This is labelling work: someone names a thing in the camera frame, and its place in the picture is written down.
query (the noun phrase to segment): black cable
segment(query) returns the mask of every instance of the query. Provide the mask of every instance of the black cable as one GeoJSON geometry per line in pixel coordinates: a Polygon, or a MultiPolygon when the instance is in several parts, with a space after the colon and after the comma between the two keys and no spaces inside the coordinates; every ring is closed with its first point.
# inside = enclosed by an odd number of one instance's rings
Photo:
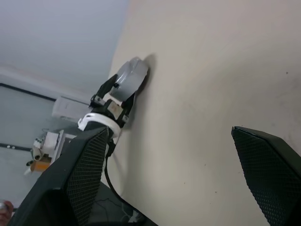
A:
{"type": "Polygon", "coordinates": [[[125,201],[123,198],[120,197],[120,195],[115,191],[112,183],[111,183],[111,180],[109,178],[109,174],[108,174],[108,155],[105,157],[105,168],[104,168],[104,174],[105,174],[105,178],[108,182],[108,185],[110,187],[110,189],[112,190],[113,194],[121,201],[123,202],[124,204],[130,206],[132,209],[134,209],[136,212],[138,213],[141,213],[139,210],[137,210],[134,206],[132,206],[131,204],[129,204],[127,201],[125,201]]]}
{"type": "Polygon", "coordinates": [[[109,216],[108,216],[108,212],[107,212],[107,209],[105,207],[103,207],[101,204],[99,203],[96,203],[97,205],[99,205],[100,207],[102,207],[105,211],[105,215],[106,215],[106,218],[107,218],[107,225],[109,225],[109,216]]]}
{"type": "Polygon", "coordinates": [[[34,92],[31,92],[31,91],[28,91],[28,90],[25,90],[25,89],[20,89],[20,88],[10,86],[10,85],[4,84],[4,83],[0,83],[0,87],[1,86],[5,87],[5,88],[8,88],[8,89],[15,90],[15,91],[19,91],[19,92],[22,92],[22,93],[26,93],[26,94],[29,94],[29,95],[32,95],[32,96],[35,96],[35,97],[40,97],[40,98],[43,98],[45,100],[50,100],[50,101],[53,101],[53,102],[56,101],[56,99],[53,99],[51,97],[47,97],[47,96],[44,96],[44,95],[41,95],[41,94],[38,94],[38,93],[34,93],[34,92]]]}
{"type": "Polygon", "coordinates": [[[116,203],[114,203],[112,200],[110,200],[109,198],[106,198],[106,199],[99,199],[99,200],[96,200],[95,202],[99,202],[99,201],[103,201],[103,202],[105,202],[105,201],[110,201],[111,203],[113,203],[115,206],[118,206],[118,207],[120,207],[121,208],[121,206],[119,206],[119,205],[117,205],[116,203]]]}
{"type": "Polygon", "coordinates": [[[20,150],[20,151],[26,151],[30,152],[31,148],[29,147],[21,147],[21,146],[16,146],[16,145],[11,145],[11,144],[4,144],[0,143],[0,147],[8,148],[8,149],[14,149],[14,150],[20,150]]]}

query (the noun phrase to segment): black stripe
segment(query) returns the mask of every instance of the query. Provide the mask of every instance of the black stripe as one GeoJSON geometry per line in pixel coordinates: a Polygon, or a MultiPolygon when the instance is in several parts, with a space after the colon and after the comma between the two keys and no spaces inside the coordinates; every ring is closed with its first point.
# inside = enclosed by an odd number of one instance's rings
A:
{"type": "Polygon", "coordinates": [[[33,92],[27,91],[25,89],[20,89],[20,88],[10,86],[10,85],[4,84],[4,83],[0,83],[0,86],[3,86],[3,87],[8,88],[8,89],[13,89],[15,91],[19,91],[19,92],[22,92],[22,93],[27,93],[27,94],[35,96],[35,97],[40,97],[40,98],[43,98],[45,100],[50,100],[50,101],[55,102],[55,99],[53,99],[53,98],[50,98],[50,97],[47,97],[47,96],[44,96],[44,95],[41,95],[41,94],[33,93],[33,92]]]}
{"type": "Polygon", "coordinates": [[[4,143],[0,143],[0,147],[4,147],[4,148],[8,148],[8,149],[13,149],[13,150],[26,151],[26,152],[30,152],[30,150],[31,150],[31,148],[28,148],[28,147],[20,147],[20,146],[9,145],[9,144],[4,144],[4,143]]]}

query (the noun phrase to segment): hand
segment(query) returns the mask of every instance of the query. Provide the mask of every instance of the hand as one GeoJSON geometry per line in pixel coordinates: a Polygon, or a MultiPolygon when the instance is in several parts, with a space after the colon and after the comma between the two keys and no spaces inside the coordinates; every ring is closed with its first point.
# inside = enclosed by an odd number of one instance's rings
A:
{"type": "Polygon", "coordinates": [[[11,219],[11,214],[13,213],[14,206],[10,201],[4,201],[7,205],[8,210],[0,210],[0,226],[8,225],[9,220],[11,219]]]}

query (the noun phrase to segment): mesh surface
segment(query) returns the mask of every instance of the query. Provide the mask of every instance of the mesh surface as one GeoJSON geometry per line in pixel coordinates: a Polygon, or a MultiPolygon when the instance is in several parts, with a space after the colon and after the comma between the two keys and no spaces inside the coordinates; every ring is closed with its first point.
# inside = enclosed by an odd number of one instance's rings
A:
{"type": "Polygon", "coordinates": [[[301,181],[263,139],[232,133],[247,185],[271,226],[284,226],[301,197],[301,181]]]}
{"type": "Polygon", "coordinates": [[[86,225],[89,219],[100,185],[106,144],[107,130],[88,141],[67,181],[66,193],[79,226],[86,225]]]}

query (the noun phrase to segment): white ring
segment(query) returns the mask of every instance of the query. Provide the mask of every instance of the white ring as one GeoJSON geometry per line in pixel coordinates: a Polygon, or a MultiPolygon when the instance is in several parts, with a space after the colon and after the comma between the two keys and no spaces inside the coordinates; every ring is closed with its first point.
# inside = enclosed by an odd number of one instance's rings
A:
{"type": "Polygon", "coordinates": [[[118,137],[121,132],[121,128],[116,122],[114,122],[112,119],[110,119],[107,116],[104,116],[102,114],[97,114],[97,113],[88,113],[85,115],[83,119],[80,119],[77,123],[79,129],[84,131],[88,122],[90,121],[95,121],[105,126],[108,126],[113,131],[113,138],[118,137]]]}

